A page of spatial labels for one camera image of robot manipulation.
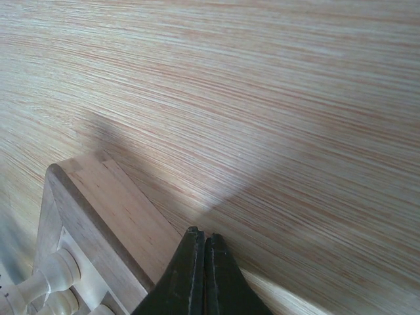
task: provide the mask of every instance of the wooden block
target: wooden block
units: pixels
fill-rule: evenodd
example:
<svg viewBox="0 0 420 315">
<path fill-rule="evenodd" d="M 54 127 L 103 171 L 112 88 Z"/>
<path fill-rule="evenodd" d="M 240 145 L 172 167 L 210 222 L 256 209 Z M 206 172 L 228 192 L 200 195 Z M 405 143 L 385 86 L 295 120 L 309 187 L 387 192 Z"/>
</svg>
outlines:
<svg viewBox="0 0 420 315">
<path fill-rule="evenodd" d="M 134 310 L 160 279 L 181 239 L 105 152 L 47 169 L 34 270 L 57 250 L 63 231 L 108 285 L 105 300 L 114 298 L 121 306 L 113 310 L 116 314 Z M 43 299 L 34 302 L 36 309 Z"/>
</svg>

